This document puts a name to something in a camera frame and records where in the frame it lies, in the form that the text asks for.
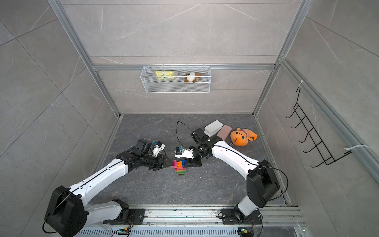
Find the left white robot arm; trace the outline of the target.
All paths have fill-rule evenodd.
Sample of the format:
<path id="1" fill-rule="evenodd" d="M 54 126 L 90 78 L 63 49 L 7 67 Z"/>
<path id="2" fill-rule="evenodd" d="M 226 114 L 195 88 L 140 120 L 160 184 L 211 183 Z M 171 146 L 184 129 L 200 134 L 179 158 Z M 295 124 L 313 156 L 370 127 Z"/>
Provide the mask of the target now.
<path id="1" fill-rule="evenodd" d="M 107 203 L 90 205 L 91 200 L 117 179 L 141 166 L 148 170 L 161 170 L 174 165 L 161 142 L 140 139 L 137 144 L 118 154 L 108 165 L 85 180 L 68 188 L 56 188 L 44 217 L 53 233 L 73 237 L 82 228 L 95 223 L 128 225 L 142 220 L 143 209 L 130 209 L 124 201 L 116 198 Z"/>

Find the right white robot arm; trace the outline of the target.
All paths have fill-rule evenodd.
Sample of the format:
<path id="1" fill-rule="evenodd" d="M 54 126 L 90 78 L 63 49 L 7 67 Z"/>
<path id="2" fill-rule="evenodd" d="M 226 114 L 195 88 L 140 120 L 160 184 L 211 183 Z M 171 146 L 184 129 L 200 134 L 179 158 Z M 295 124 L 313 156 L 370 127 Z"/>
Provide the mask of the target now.
<path id="1" fill-rule="evenodd" d="M 209 137 L 198 128 L 191 133 L 197 147 L 191 146 L 193 158 L 188 161 L 189 166 L 201 166 L 205 157 L 213 156 L 219 159 L 246 180 L 246 195 L 235 206 L 233 217 L 240 222 L 259 208 L 263 208 L 279 191 L 280 184 L 274 168 L 267 160 L 257 161 L 229 146 L 217 135 Z"/>

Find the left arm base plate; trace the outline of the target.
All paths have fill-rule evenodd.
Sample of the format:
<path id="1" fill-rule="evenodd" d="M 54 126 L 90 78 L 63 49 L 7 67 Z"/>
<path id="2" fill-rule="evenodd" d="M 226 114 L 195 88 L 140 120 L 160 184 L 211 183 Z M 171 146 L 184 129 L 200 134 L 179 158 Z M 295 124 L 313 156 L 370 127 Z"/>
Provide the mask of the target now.
<path id="1" fill-rule="evenodd" d="M 145 216 L 145 209 L 128 209 L 123 210 L 114 220 L 105 220 L 103 224 L 111 225 L 142 225 Z"/>

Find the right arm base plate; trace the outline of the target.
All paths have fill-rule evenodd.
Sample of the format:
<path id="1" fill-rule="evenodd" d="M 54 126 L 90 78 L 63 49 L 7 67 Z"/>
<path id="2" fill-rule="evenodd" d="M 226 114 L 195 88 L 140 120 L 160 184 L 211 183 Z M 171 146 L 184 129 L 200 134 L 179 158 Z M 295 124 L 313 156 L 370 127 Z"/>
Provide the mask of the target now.
<path id="1" fill-rule="evenodd" d="M 259 210 L 255 210 L 250 215 L 246 216 L 237 209 L 223 208 L 217 217 L 222 219 L 224 225 L 260 225 L 263 223 Z"/>

